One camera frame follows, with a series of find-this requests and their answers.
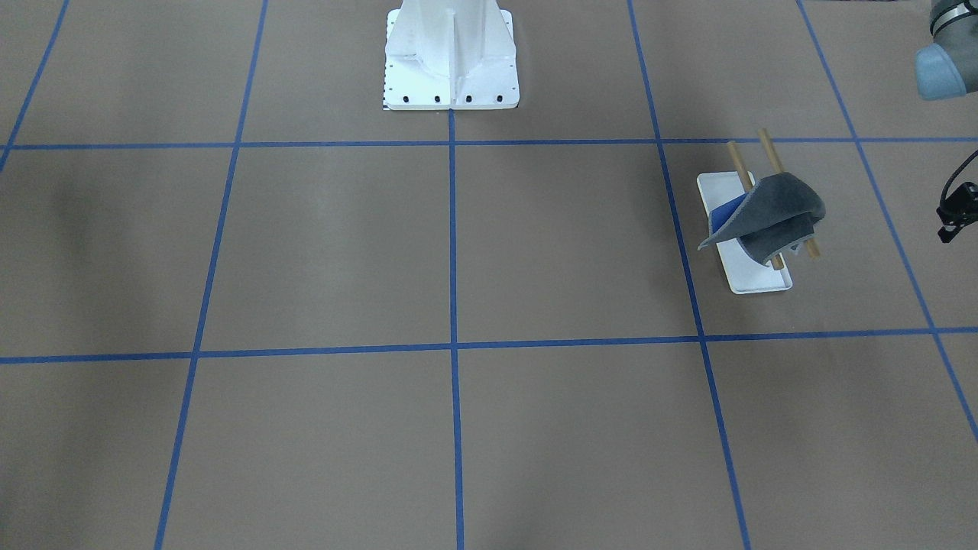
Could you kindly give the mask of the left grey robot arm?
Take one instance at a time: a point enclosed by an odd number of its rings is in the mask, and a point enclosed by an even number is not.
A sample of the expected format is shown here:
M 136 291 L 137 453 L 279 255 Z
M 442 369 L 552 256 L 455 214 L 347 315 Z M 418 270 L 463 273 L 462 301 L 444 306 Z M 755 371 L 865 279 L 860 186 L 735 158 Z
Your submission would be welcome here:
M 915 53 L 918 96 L 925 101 L 954 99 L 977 89 L 977 2 L 933 1 L 928 20 L 931 43 Z M 961 230 L 976 223 L 976 182 L 956 180 L 976 160 L 969 157 L 950 175 L 942 188 L 936 213 L 938 237 L 949 244 Z

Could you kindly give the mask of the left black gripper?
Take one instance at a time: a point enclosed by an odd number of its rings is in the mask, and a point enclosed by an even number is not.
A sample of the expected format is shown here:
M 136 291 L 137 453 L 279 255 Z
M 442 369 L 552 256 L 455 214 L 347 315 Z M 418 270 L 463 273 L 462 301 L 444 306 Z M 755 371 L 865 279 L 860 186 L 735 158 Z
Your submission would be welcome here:
M 938 230 L 938 237 L 949 244 L 956 237 L 956 230 L 977 222 L 977 185 L 965 181 L 946 198 L 946 224 Z

